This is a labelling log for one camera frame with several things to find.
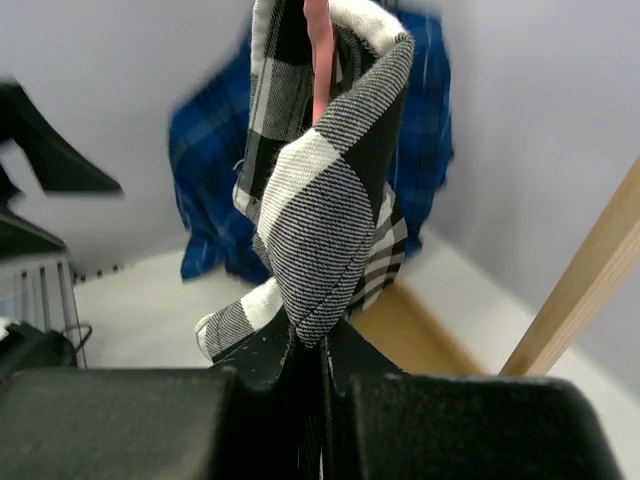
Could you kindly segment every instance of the gray wall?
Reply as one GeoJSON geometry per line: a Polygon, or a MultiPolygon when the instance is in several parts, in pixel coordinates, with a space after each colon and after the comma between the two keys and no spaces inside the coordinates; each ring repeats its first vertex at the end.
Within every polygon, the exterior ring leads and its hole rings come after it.
{"type": "MultiPolygon", "coordinates": [[[[17,152],[17,212],[98,268],[184,241],[169,111],[242,28],[251,0],[2,0],[0,73],[17,76],[126,200],[45,198],[17,152]]],[[[457,155],[431,225],[540,307],[640,153],[640,2],[410,0],[443,9],[457,155]]],[[[640,275],[581,344],[640,393],[640,275]]]]}
{"type": "MultiPolygon", "coordinates": [[[[640,155],[639,20],[635,0],[444,4],[457,155],[430,222],[535,310],[640,155]]],[[[639,289],[580,344],[640,394],[639,289]]]]}

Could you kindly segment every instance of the blue plaid fabric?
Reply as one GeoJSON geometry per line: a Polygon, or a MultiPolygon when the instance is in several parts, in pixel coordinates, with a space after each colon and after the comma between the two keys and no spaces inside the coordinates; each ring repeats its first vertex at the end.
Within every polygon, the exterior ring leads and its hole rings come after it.
{"type": "MultiPolygon", "coordinates": [[[[387,9],[415,39],[409,97],[388,175],[406,219],[409,256],[422,246],[420,228],[453,157],[450,69],[438,18],[387,9]]],[[[255,227],[232,201],[247,140],[250,45],[247,34],[234,58],[171,119],[169,158],[176,202],[191,233],[180,269],[185,280],[221,263],[251,283],[269,277],[251,248],[255,227]]]]}

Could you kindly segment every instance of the black object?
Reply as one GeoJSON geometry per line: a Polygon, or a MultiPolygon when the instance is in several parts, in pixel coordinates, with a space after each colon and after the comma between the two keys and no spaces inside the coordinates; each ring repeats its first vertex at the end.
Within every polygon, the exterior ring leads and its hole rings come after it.
{"type": "Polygon", "coordinates": [[[77,366],[76,349],[64,335],[42,333],[26,323],[7,327],[0,340],[0,384],[22,370],[58,366],[77,366]]]}
{"type": "Polygon", "coordinates": [[[58,237],[0,206],[0,261],[21,255],[63,252],[58,237]]]}
{"type": "Polygon", "coordinates": [[[20,189],[13,184],[0,165],[0,206],[7,206],[20,193],[22,193],[20,189]]]}
{"type": "Polygon", "coordinates": [[[118,182],[49,125],[20,85],[4,82],[0,83],[0,144],[10,139],[24,151],[45,192],[122,192],[118,182]]]}
{"type": "Polygon", "coordinates": [[[0,425],[0,478],[621,478],[566,382],[412,377],[284,314],[210,370],[23,372],[0,425]]]}
{"type": "MultiPolygon", "coordinates": [[[[0,82],[0,146],[14,140],[47,193],[121,193],[49,125],[15,82],[0,82]]],[[[9,210],[22,192],[0,165],[0,261],[19,255],[65,251],[62,240],[9,210]]]]}

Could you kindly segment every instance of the wooden stick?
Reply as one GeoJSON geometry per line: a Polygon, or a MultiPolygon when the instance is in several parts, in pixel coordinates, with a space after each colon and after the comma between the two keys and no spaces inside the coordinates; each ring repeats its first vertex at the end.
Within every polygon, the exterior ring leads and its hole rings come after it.
{"type": "Polygon", "coordinates": [[[627,173],[501,375],[544,375],[640,258],[640,159],[627,173]]]}

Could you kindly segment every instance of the cloth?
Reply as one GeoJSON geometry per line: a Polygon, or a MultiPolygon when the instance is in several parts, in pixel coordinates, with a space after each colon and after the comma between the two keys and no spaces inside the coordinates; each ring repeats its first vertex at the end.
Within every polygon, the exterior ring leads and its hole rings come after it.
{"type": "Polygon", "coordinates": [[[395,278],[406,226],[386,182],[413,60],[413,39],[369,0],[333,0],[339,95],[311,123],[313,69],[302,0],[254,6],[251,113],[234,204],[257,225],[274,279],[196,326],[211,357],[284,308],[317,345],[345,311],[395,278]]]}
{"type": "Polygon", "coordinates": [[[220,263],[254,284],[270,276],[251,248],[253,224],[231,199],[247,140],[250,54],[248,32],[234,58],[171,121],[169,158],[176,201],[191,233],[180,267],[185,280],[220,263]]]}
{"type": "MultiPolygon", "coordinates": [[[[444,184],[453,154],[450,71],[439,19],[398,10],[395,3],[386,6],[414,37],[415,53],[388,182],[407,222],[411,255],[421,247],[420,227],[444,184]]],[[[180,269],[183,279],[198,277],[220,263],[254,284],[269,277],[251,250],[255,226],[236,211],[230,198],[247,139],[250,45],[247,32],[236,55],[171,120],[169,157],[176,203],[190,231],[180,269]]]]}

